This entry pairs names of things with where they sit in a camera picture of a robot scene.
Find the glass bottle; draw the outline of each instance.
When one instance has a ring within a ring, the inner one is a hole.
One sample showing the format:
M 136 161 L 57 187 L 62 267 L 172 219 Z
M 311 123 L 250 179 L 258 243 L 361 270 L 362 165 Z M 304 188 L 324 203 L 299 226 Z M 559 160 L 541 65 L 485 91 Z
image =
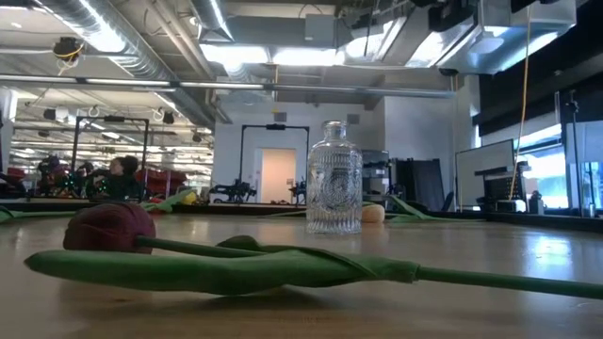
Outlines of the glass bottle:
M 346 140 L 346 126 L 344 121 L 324 122 L 324 140 L 308 156 L 309 233 L 361 231 L 362 153 Z

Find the ceiling beam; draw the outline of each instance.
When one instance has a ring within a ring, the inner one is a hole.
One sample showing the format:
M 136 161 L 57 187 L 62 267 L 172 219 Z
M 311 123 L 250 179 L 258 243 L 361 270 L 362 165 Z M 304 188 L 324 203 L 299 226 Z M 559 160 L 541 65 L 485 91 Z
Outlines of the ceiling beam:
M 44 87 L 52 84 L 55 88 L 86 89 L 90 85 L 106 88 L 131 89 L 143 86 L 149 91 L 169 90 L 180 88 L 192 89 L 236 89 L 236 90 L 278 90 L 294 92 L 313 92 L 320 94 L 338 93 L 342 95 L 387 95 L 416 98 L 450 98 L 454 92 L 448 89 L 421 89 L 399 87 L 366 87 L 366 86 L 332 86 L 332 85 L 298 85 L 298 84 L 266 84 L 266 83 L 235 83 L 223 81 L 165 81 L 165 80 L 123 80 L 109 78 L 84 78 L 69 76 L 21 76 L 15 74 L 0 74 L 0 81 L 9 86 Z

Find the doorway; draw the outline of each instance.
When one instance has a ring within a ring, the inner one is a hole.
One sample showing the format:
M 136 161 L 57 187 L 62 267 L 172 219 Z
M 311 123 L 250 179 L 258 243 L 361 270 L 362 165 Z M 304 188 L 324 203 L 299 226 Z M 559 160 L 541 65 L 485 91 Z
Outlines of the doorway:
M 291 202 L 291 191 L 295 185 L 295 149 L 262 150 L 262 175 L 260 177 L 260 202 Z

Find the wall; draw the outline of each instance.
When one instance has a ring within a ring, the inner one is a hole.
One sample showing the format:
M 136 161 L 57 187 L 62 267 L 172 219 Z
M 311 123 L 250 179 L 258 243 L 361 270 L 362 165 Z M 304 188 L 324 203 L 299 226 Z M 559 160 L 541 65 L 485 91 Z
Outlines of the wall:
M 213 185 L 230 185 L 238 178 L 241 125 L 274 123 L 271 110 L 273 103 L 255 105 L 224 104 L 224 111 L 233 120 L 232 124 L 217 124 L 215 132 Z M 323 139 L 322 123 L 328 120 L 345 120 L 348 114 L 359 114 L 360 124 L 348 129 L 348 138 L 361 149 L 381 149 L 379 138 L 383 135 L 383 125 L 375 123 L 373 112 L 363 105 L 322 104 L 318 107 L 304 103 L 279 103 L 277 109 L 287 113 L 288 126 L 310 127 L 310 147 Z M 303 130 L 267 131 L 248 128 L 245 131 L 243 180 L 254 185 L 256 169 L 254 152 L 259 148 L 295 148 L 296 180 L 306 173 L 306 134 Z
M 385 98 L 385 149 L 390 157 L 440 159 L 445 194 L 452 190 L 452 99 Z

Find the yellow cable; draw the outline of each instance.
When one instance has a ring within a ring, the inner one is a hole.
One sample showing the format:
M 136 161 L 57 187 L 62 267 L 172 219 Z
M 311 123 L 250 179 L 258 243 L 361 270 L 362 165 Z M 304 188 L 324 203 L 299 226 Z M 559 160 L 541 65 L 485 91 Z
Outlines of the yellow cable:
M 509 201 L 513 199 L 515 177 L 517 176 L 517 163 L 519 162 L 519 149 L 521 148 L 521 137 L 524 133 L 524 121 L 526 120 L 526 108 L 528 106 L 528 73 L 530 70 L 530 34 L 531 34 L 531 6 L 528 6 L 528 34 L 526 35 L 526 61 L 524 62 L 524 88 L 521 104 L 521 122 L 519 123 L 519 138 L 517 139 L 517 151 L 515 151 L 515 165 L 513 167 L 513 179 L 511 180 L 511 192 Z
M 82 43 L 79 46 L 79 48 L 76 51 L 74 51 L 74 52 L 68 53 L 66 55 L 58 55 L 58 54 L 55 53 L 55 57 L 61 57 L 61 58 L 63 58 L 63 57 L 74 57 L 76 54 L 80 53 L 83 48 L 84 48 L 84 43 Z

